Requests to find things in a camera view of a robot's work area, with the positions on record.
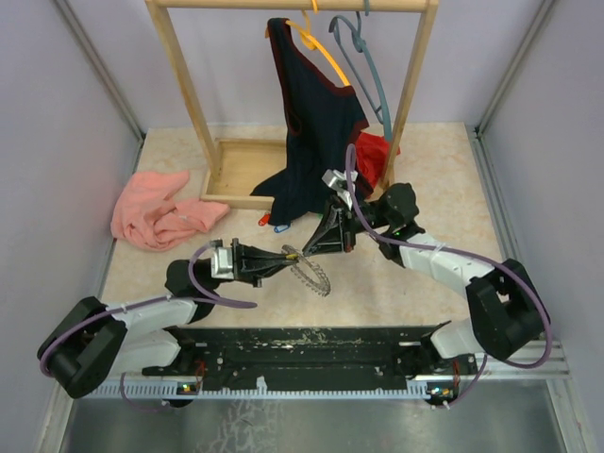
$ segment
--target dark garment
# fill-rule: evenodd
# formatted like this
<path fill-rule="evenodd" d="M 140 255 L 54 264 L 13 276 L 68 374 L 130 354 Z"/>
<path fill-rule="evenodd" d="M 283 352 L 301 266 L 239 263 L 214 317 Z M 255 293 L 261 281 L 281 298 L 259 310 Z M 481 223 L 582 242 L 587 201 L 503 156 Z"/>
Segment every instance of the dark garment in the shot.
<path fill-rule="evenodd" d="M 252 192 L 275 198 L 271 225 L 323 212 L 334 191 L 321 177 L 327 169 L 344 170 L 346 147 L 368 126 L 354 88 L 338 88 L 321 74 L 295 47 L 286 20 L 269 20 L 268 32 L 288 127 L 287 164 Z M 358 192 L 371 193 L 371 186 L 359 179 Z"/>

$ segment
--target pink towel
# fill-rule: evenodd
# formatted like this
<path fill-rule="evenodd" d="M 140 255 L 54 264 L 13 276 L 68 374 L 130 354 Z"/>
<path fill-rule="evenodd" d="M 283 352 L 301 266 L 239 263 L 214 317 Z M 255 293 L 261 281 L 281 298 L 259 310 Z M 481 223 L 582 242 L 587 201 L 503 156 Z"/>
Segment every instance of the pink towel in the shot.
<path fill-rule="evenodd" d="M 160 252 L 184 243 L 198 231 L 208 232 L 229 207 L 195 198 L 176 202 L 173 196 L 188 181 L 188 171 L 132 175 L 113 210 L 113 237 Z"/>

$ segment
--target wooden frame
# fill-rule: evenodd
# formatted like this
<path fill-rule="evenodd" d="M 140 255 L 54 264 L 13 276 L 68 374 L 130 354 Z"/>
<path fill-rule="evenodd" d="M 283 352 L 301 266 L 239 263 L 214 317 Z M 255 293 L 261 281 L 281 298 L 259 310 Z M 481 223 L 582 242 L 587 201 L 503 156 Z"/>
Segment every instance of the wooden frame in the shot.
<path fill-rule="evenodd" d="M 311 0 L 145 0 L 159 34 L 185 106 L 191 117 L 197 138 L 201 142 L 208 174 L 201 198 L 229 204 L 236 209 L 269 210 L 273 197 L 250 196 L 252 189 L 270 175 L 285 168 L 285 141 L 217 140 L 211 137 L 208 124 L 187 63 L 176 37 L 168 8 L 222 8 L 222 9 L 312 9 Z M 365 9 L 364 0 L 318 0 L 320 10 L 347 11 Z M 430 32 L 438 8 L 438 0 L 370 0 L 372 11 L 420 13 L 415 42 L 403 90 L 400 95 L 380 188 L 394 181 L 394 157 L 407 122 L 411 100 L 428 47 Z"/>

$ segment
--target small blue object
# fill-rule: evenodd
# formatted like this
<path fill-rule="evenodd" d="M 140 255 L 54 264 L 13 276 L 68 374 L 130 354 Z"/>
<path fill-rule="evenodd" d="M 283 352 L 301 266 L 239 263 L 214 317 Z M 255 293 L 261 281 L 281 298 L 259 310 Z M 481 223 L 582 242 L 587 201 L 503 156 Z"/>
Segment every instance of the small blue object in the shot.
<path fill-rule="evenodd" d="M 275 233 L 282 233 L 286 229 L 290 229 L 291 226 L 292 226 L 292 223 L 289 223 L 287 225 L 277 225 L 277 226 L 275 226 L 275 228 L 273 228 L 273 231 Z"/>
<path fill-rule="evenodd" d="M 381 80 L 379 79 L 378 69 L 376 68 L 375 63 L 371 58 L 371 54 L 369 53 L 369 49 L 367 48 L 365 40 L 361 37 L 361 15 L 358 11 L 356 14 L 356 27 L 352 25 L 352 23 L 344 16 L 334 16 L 333 19 L 331 19 L 331 22 L 329 23 L 329 33 L 333 33 L 333 37 L 335 38 L 336 43 L 338 43 L 338 47 L 340 47 L 340 50 L 344 54 L 344 58 L 348 62 L 348 66 L 350 66 L 350 69 L 352 69 L 352 72 L 359 81 L 359 85 L 361 85 L 361 89 L 365 93 L 365 96 L 367 97 L 367 100 L 369 101 L 371 109 L 374 111 L 377 120 L 381 125 L 384 126 L 384 139 L 386 139 L 386 142 L 390 143 L 393 139 L 393 126 L 390 120 L 390 110 L 388 109 L 388 103 L 386 102 L 386 94 L 384 93 L 384 89 L 381 85 Z M 369 1 L 365 0 L 365 16 L 367 15 L 369 15 Z M 355 68 L 354 64 L 352 64 L 352 60 L 350 59 L 348 54 L 346 54 L 346 51 L 342 46 L 342 39 L 340 38 L 340 27 L 338 25 L 339 20 L 342 21 L 350 29 L 352 44 L 354 45 L 355 50 L 360 54 L 363 54 L 365 56 L 365 59 L 367 60 L 367 65 L 371 70 L 371 76 L 374 78 L 374 82 L 376 83 L 377 96 L 379 97 L 379 105 L 377 105 L 374 99 L 371 97 L 371 94 L 367 90 L 365 83 L 361 79 L 361 75 L 357 71 L 357 68 Z"/>

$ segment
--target red cloth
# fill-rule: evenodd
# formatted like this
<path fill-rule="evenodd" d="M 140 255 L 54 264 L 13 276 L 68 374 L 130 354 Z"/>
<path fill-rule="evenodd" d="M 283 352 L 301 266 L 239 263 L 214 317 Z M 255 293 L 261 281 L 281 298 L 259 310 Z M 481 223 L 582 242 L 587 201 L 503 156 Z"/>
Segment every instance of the red cloth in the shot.
<path fill-rule="evenodd" d="M 355 143 L 357 147 L 357 167 L 375 189 L 388 156 L 389 144 L 383 137 L 362 132 Z"/>

